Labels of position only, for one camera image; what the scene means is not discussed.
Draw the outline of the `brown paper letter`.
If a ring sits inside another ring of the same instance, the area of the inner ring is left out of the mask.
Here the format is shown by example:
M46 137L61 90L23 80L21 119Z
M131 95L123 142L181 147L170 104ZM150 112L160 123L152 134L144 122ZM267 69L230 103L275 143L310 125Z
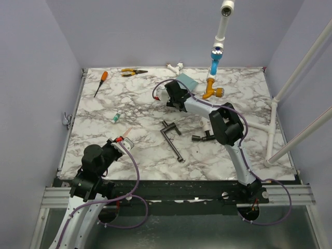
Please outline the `brown paper letter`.
M132 127L130 127L123 135L122 137L125 139L126 137L128 137L130 131L132 130Z

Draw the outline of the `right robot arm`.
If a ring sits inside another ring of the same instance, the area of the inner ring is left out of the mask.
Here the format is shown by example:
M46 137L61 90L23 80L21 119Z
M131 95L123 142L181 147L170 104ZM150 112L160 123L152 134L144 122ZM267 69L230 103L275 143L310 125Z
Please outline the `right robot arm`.
M243 140L248 132L244 117L230 103L212 104L198 99L177 79L166 80L166 91L169 96L167 106L179 111L199 115L210 121L215 139L223 145L236 170L240 184L239 198L244 203L251 203L257 198L261 181L252 171L252 165L246 153Z

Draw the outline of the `small white pipe elbow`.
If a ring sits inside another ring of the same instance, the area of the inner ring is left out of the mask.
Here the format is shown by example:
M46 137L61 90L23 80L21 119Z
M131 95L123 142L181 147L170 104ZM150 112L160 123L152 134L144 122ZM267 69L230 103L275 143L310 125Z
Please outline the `small white pipe elbow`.
M200 125L201 125L201 127L202 127L202 129L203 129L204 132L211 130L211 125L210 125L209 121L201 120L200 121Z

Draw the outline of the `green glue tube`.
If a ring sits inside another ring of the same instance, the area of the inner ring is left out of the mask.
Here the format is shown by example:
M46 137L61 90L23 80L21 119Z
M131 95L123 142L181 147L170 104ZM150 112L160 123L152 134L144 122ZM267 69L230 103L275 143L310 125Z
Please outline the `green glue tube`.
M116 123L119 120L120 116L121 112L117 112L112 119L112 123Z

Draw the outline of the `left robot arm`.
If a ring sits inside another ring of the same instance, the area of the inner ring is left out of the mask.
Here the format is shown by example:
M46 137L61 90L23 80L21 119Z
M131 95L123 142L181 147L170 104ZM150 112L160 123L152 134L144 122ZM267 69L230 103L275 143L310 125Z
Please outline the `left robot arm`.
M115 184L102 176L124 154L116 140L107 140L102 147L93 144L84 149L81 167L71 183L65 216L50 248L85 247L102 204L109 205L115 198Z

